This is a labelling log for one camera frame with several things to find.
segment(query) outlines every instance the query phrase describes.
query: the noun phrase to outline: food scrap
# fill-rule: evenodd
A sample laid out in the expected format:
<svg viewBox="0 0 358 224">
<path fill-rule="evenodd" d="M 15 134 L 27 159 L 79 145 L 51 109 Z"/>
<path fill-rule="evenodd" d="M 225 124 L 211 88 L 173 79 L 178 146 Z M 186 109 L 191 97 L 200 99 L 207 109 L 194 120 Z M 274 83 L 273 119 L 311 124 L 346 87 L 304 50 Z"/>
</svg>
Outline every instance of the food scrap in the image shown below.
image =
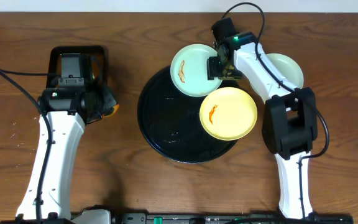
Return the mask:
<svg viewBox="0 0 358 224">
<path fill-rule="evenodd" d="M 183 72 L 183 66 L 185 66 L 185 61 L 184 60 L 181 61 L 180 68 L 178 70 L 178 75 L 179 75 L 180 81 L 182 83 L 185 82 L 185 73 Z"/>
<path fill-rule="evenodd" d="M 214 123 L 212 122 L 212 115 L 215 113 L 215 109 L 216 109 L 217 107 L 218 107 L 218 106 L 215 105 L 215 106 L 211 109 L 211 111 L 209 112 L 209 122 L 211 122 L 211 124 L 214 124 Z"/>
</svg>

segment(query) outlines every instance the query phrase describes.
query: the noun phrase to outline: yellow plate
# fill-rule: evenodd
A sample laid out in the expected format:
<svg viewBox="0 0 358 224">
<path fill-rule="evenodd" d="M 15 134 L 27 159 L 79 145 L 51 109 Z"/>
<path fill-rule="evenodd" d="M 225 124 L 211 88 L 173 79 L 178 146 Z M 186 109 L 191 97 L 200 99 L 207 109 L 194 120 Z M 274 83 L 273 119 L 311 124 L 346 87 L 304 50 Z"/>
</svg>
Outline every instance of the yellow plate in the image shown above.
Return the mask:
<svg viewBox="0 0 358 224">
<path fill-rule="evenodd" d="M 255 101 L 248 93 L 233 87 L 213 91 L 200 108 L 205 131 L 225 141 L 244 137 L 254 127 L 256 119 Z"/>
</svg>

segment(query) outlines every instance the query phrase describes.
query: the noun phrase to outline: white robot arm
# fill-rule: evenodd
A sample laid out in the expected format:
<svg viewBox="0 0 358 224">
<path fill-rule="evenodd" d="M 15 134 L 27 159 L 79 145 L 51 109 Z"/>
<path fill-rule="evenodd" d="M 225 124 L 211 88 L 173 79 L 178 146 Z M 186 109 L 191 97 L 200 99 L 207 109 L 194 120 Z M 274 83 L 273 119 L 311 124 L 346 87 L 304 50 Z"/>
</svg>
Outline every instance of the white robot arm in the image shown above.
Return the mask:
<svg viewBox="0 0 358 224">
<path fill-rule="evenodd" d="M 75 154 L 80 138 L 84 133 L 85 123 L 78 113 L 72 116 L 67 115 L 66 111 L 49 112 L 47 118 L 52 128 L 53 144 L 42 186 L 42 218 L 48 218 L 49 213 L 56 213 L 58 218 L 70 220 L 71 177 Z M 40 118 L 39 123 L 39 145 L 30 183 L 23 202 L 16 213 L 16 216 L 22 215 L 25 220 L 35 220 L 34 199 L 47 148 L 48 134 L 44 119 Z"/>
<path fill-rule="evenodd" d="M 269 70 L 280 81 L 293 90 L 297 88 L 297 86 L 289 82 L 267 58 L 261 44 L 258 45 L 258 52 L 260 53 L 260 58 L 264 61 L 266 66 L 268 66 Z M 264 102 L 273 96 L 290 94 L 288 90 L 278 85 L 256 59 L 255 43 L 242 45 L 240 49 L 234 51 L 234 66 L 248 78 Z M 281 196 L 279 208 L 286 218 L 303 218 L 300 204 L 298 161 L 300 157 L 307 155 L 310 155 L 310 152 L 299 152 L 298 154 L 292 155 L 290 160 L 287 161 L 280 155 L 275 155 L 278 165 L 278 174 L 280 176 Z M 306 214 L 313 211 L 308 195 L 308 161 L 308 159 L 304 160 L 302 168 L 303 203 L 305 205 Z"/>
<path fill-rule="evenodd" d="M 311 142 L 317 136 L 316 115 L 310 111 L 310 107 L 303 106 L 305 98 L 295 97 L 293 92 L 297 86 L 278 71 L 252 33 L 238 34 L 230 18 L 217 21 L 212 31 L 218 56 L 208 59 L 208 79 L 240 78 L 245 75 L 262 98 L 266 104 L 262 135 L 269 151 L 275 154 L 280 176 L 279 209 L 286 218 L 302 219 L 303 212 L 308 216 L 313 209 L 308 196 L 308 159 L 303 160 L 301 169 L 302 196 L 298 161 L 310 155 Z M 299 93 L 307 96 L 309 104 L 315 104 L 310 89 L 300 90 Z M 290 110 L 298 111 L 296 119 L 287 119 L 286 111 Z"/>
</svg>

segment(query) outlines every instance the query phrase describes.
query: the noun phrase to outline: black round tray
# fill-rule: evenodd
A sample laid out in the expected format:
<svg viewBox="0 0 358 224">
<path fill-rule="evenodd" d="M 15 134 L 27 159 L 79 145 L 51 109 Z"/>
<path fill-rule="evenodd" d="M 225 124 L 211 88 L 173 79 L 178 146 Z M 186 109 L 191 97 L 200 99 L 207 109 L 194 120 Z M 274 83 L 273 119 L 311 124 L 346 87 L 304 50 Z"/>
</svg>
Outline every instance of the black round tray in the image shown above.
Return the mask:
<svg viewBox="0 0 358 224">
<path fill-rule="evenodd" d="M 227 86 L 238 88 L 236 81 L 223 81 L 220 88 Z M 146 141 L 179 162 L 206 162 L 226 153 L 237 141 L 218 140 L 204 130 L 200 121 L 204 99 L 180 92 L 172 83 L 169 66 L 159 71 L 147 82 L 137 105 L 137 120 Z"/>
</svg>

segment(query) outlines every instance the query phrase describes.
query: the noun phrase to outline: wooden table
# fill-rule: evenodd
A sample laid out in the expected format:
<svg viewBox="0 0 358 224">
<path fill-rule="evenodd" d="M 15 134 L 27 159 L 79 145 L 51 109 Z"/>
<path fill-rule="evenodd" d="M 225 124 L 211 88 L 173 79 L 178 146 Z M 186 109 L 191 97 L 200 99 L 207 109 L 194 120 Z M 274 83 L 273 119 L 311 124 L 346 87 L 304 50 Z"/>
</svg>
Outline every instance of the wooden table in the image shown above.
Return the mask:
<svg viewBox="0 0 358 224">
<path fill-rule="evenodd" d="M 182 47 L 211 45 L 221 14 L 0 13 L 0 67 L 46 72 L 59 45 L 105 45 L 109 85 L 120 110 L 86 127 L 75 161 L 71 210 L 94 204 L 118 211 L 249 213 L 276 210 L 277 165 L 261 136 L 263 103 L 255 128 L 222 157 L 181 164 L 155 152 L 139 131 L 137 100 L 148 79 L 170 65 Z M 259 14 L 231 14 L 240 31 L 258 33 Z M 358 14 L 267 14 L 266 52 L 296 60 L 305 86 L 316 93 L 331 134 L 328 152 L 310 162 L 310 199 L 319 213 L 350 213 L 358 223 Z M 13 77 L 32 96 L 44 77 Z M 0 220 L 13 219 L 29 183 L 39 114 L 0 77 Z M 324 143 L 314 142 L 317 153 Z"/>
</svg>

